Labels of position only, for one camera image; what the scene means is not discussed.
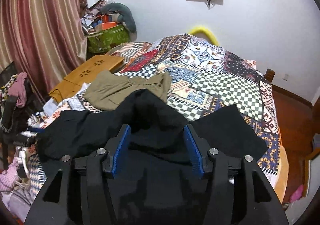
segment olive green shirt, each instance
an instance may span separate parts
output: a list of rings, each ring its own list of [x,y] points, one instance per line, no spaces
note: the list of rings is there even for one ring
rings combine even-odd
[[[113,75],[109,71],[100,72],[84,94],[84,98],[101,110],[114,110],[133,91],[147,89],[164,102],[167,101],[171,85],[168,73],[159,73],[149,79],[128,78]]]

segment pink curtain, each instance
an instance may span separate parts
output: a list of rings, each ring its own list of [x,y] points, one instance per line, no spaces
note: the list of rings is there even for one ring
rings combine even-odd
[[[0,71],[15,61],[38,97],[47,95],[85,60],[85,6],[86,0],[0,0]]]

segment checkered pattern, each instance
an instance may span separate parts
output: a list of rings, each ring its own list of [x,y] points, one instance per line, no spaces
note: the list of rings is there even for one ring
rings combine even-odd
[[[73,96],[71,99],[69,99],[68,104],[71,110],[76,110],[76,111],[85,110],[84,106],[81,104],[81,101],[78,99],[77,96]]]
[[[28,169],[30,172],[30,195],[35,199],[42,185],[47,180],[47,176],[43,171],[38,154],[34,154],[29,157]]]
[[[168,97],[167,105],[174,108],[189,121],[199,119],[202,114],[202,110],[199,107],[195,107],[190,103],[184,102],[182,99],[175,98],[174,96]]]
[[[150,77],[155,75],[155,72],[156,72],[156,67],[152,65],[152,66],[144,67],[141,70],[136,72],[115,73],[115,75],[120,75],[120,76],[125,75],[125,76],[128,76],[129,78],[139,76],[145,79],[149,79]]]
[[[263,103],[259,87],[234,75],[204,73],[193,79],[193,88],[218,94],[226,106],[236,104],[240,113],[261,121]]]

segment wooden bedpost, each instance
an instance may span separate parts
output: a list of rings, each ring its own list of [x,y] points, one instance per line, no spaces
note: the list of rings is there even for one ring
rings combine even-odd
[[[264,77],[265,77],[268,81],[270,81],[270,83],[272,83],[272,80],[273,80],[275,74],[276,74],[276,73],[275,73],[274,70],[271,70],[271,69],[268,68],[266,74],[264,75]]]

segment cutout flower pattern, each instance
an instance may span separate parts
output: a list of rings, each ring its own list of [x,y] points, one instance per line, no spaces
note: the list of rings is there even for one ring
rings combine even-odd
[[[103,60],[100,60],[100,61],[95,62],[94,65],[95,65],[95,66],[101,65],[102,63],[104,63],[104,61],[103,61]]]
[[[80,73],[80,77],[86,76],[86,75],[88,75],[90,72],[91,72],[91,71],[89,71],[89,70],[83,71],[82,73]]]

